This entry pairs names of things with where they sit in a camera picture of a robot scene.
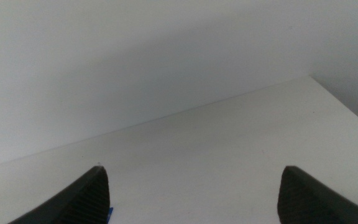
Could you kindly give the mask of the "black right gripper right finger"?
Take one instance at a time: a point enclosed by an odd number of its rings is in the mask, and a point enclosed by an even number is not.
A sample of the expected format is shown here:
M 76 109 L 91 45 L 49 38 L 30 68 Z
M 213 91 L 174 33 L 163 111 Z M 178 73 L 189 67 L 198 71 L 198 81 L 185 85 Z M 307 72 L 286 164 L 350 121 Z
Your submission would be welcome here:
M 277 213 L 281 223 L 358 223 L 358 205 L 297 166 L 283 170 Z

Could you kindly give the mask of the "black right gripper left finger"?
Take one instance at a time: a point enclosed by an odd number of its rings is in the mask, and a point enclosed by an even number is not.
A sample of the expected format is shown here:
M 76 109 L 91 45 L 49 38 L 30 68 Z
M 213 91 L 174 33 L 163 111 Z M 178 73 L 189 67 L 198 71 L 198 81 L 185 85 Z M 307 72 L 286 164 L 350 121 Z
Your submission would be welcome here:
M 94 166 L 61 192 L 11 224 L 105 224 L 108 222 L 109 208 L 107 172 L 103 166 Z

